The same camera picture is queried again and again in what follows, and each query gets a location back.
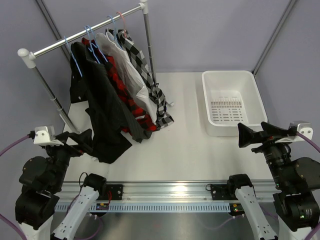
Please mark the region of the dark pinstriped shirt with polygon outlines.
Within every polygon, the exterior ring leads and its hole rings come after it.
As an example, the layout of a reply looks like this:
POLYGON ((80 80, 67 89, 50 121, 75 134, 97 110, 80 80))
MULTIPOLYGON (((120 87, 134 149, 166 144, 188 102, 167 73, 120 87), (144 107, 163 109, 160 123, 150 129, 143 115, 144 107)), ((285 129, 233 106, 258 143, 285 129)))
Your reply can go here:
POLYGON ((130 133, 133 140, 139 143, 141 143, 142 140, 149 139, 152 135, 152 132, 146 131, 140 126, 133 114, 129 111, 129 109, 125 106, 121 99, 120 105, 123 108, 124 116, 126 119, 126 123, 121 123, 120 125, 121 130, 125 133, 130 133))

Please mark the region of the plain black shirt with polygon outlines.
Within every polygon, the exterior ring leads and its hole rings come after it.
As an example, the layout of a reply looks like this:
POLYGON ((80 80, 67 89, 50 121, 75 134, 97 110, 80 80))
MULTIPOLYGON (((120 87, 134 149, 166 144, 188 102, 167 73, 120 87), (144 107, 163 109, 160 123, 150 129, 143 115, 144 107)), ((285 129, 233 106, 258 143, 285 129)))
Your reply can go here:
POLYGON ((83 77, 70 59, 71 103, 88 102, 85 110, 90 117, 93 139, 92 155, 102 163, 114 163, 132 144, 121 134, 126 123, 123 108, 103 64, 95 62, 89 49, 81 42, 71 44, 83 77))

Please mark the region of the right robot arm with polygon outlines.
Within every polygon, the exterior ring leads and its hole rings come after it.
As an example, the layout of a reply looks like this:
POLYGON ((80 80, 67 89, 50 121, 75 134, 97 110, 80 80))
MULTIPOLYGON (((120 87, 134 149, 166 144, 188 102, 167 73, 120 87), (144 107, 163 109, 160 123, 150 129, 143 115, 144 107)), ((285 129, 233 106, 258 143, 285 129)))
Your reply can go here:
POLYGON ((320 206, 313 195, 320 188, 320 163, 310 157, 291 160, 289 145, 305 141, 318 151, 312 141, 312 125, 306 121, 292 122, 288 129, 264 121, 260 125, 262 130, 254 131, 238 123, 238 146, 259 144, 251 151, 264 155, 278 190, 273 194, 273 205, 279 232, 267 221, 247 174, 231 175, 226 193, 239 200, 256 240, 310 240, 320 229, 320 206))

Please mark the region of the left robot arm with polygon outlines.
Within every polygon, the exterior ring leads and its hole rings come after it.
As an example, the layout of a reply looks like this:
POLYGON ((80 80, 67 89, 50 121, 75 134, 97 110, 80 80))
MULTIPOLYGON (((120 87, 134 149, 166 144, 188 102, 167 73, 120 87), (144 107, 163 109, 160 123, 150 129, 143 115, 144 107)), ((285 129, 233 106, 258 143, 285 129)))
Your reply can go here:
POLYGON ((28 240, 72 240, 96 200, 108 192, 107 180, 91 173, 84 179, 78 196, 58 227, 51 231, 56 205, 71 158, 92 155, 92 130, 65 131, 56 135, 53 126, 36 127, 28 135, 43 148, 47 157, 35 156, 22 169, 21 194, 15 203, 15 219, 28 240))

